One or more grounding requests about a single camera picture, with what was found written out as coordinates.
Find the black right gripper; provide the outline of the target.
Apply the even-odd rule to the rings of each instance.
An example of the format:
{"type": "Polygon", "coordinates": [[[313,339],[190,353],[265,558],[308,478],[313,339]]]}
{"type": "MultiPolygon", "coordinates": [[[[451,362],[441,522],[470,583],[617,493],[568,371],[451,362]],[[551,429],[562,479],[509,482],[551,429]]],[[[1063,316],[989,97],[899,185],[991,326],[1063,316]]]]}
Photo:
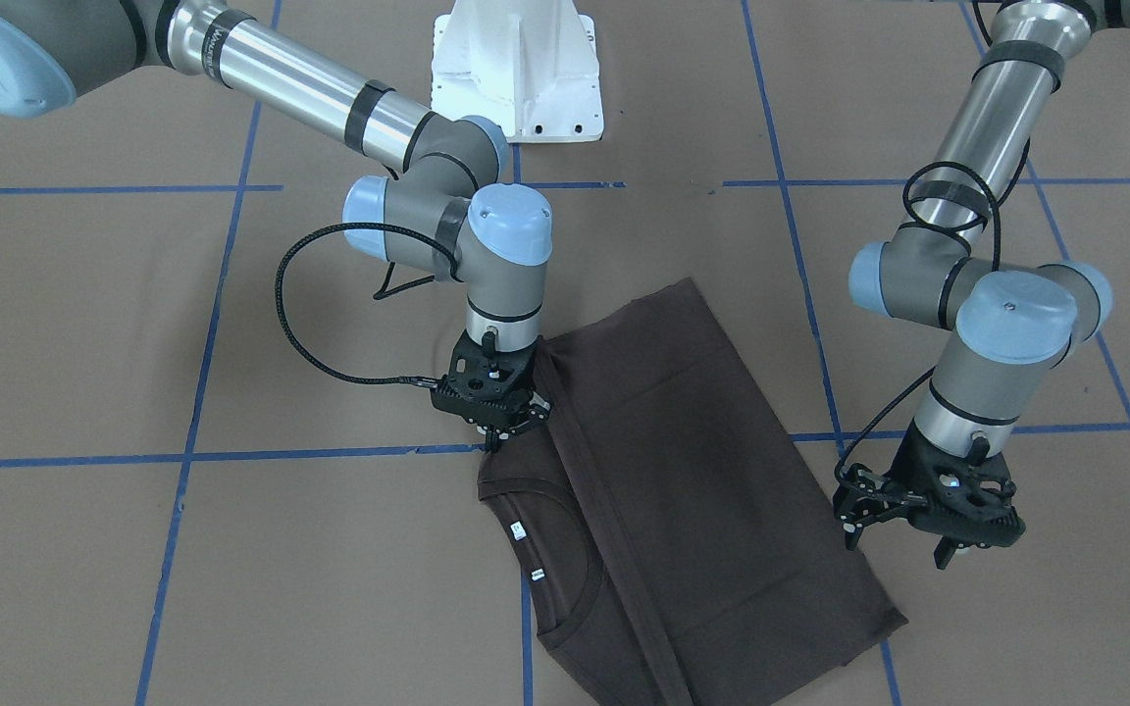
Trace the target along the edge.
{"type": "Polygon", "coordinates": [[[467,333],[458,335],[451,367],[440,377],[438,387],[431,390],[431,402],[442,412],[481,425],[483,452],[497,453],[508,433],[493,425],[515,425],[510,434],[520,436],[550,419],[551,403],[534,392],[531,371],[537,345],[497,350],[488,347],[488,334],[480,341],[467,333]]]}

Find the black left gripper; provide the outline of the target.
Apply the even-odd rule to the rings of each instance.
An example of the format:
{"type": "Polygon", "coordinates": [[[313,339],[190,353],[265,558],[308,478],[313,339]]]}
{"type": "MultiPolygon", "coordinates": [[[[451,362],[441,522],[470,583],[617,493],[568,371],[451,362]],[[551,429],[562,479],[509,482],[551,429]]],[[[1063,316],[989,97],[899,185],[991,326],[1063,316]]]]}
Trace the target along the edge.
{"type": "Polygon", "coordinates": [[[1003,453],[993,453],[970,464],[930,442],[916,425],[910,425],[897,452],[897,482],[925,499],[907,509],[906,521],[916,530],[941,537],[935,548],[938,570],[946,570],[970,544],[1008,548],[1026,531],[1012,508],[1016,483],[1003,453]]]}

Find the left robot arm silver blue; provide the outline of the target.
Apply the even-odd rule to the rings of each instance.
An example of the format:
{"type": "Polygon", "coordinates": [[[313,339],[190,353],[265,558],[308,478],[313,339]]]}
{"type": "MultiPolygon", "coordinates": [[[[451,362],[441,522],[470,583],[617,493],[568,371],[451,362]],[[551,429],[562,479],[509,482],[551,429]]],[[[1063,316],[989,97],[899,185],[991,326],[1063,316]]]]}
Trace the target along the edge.
{"type": "Polygon", "coordinates": [[[942,329],[937,365],[890,468],[842,456],[833,511],[847,550],[866,528],[904,520],[938,538],[946,568],[970,548],[1008,548],[1024,532],[1005,444],[1042,380],[1099,333],[1113,293],[1081,261],[1018,267],[1002,259],[1002,200],[1068,63],[1109,28],[1130,28],[1130,1],[1003,1],[991,43],[936,157],[901,190],[892,238],[850,267],[857,307],[942,329]]]}

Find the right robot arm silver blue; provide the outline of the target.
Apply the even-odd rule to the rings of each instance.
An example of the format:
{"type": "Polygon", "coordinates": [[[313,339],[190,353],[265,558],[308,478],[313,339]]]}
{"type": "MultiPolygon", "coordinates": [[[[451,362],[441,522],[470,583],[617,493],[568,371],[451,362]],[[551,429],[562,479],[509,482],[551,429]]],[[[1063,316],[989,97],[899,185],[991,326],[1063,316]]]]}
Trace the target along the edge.
{"type": "Polygon", "coordinates": [[[493,453],[545,425],[533,380],[553,250],[550,202],[502,182],[510,147],[488,117],[445,117],[225,1],[0,1],[0,115],[40,117],[145,67],[205,76],[377,162],[355,180],[339,223],[292,244],[273,278],[282,335],[310,366],[346,383],[411,385],[484,435],[493,453]],[[287,317],[288,267],[341,235],[358,253],[420,270],[418,285],[466,287],[466,326],[436,377],[360,377],[311,354],[287,317]]]}

